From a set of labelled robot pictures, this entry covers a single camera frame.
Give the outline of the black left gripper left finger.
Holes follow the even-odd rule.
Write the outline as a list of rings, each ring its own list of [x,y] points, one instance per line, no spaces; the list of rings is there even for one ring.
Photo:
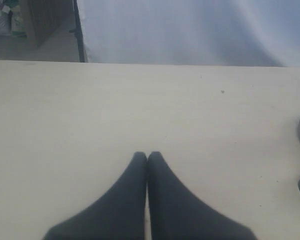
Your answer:
[[[46,240],[143,240],[147,157],[135,152],[112,187],[92,205],[53,226]]]

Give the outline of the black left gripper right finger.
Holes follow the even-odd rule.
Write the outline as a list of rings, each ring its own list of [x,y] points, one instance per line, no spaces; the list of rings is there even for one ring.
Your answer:
[[[154,240],[255,240],[248,227],[196,197],[159,151],[147,160],[148,203]]]

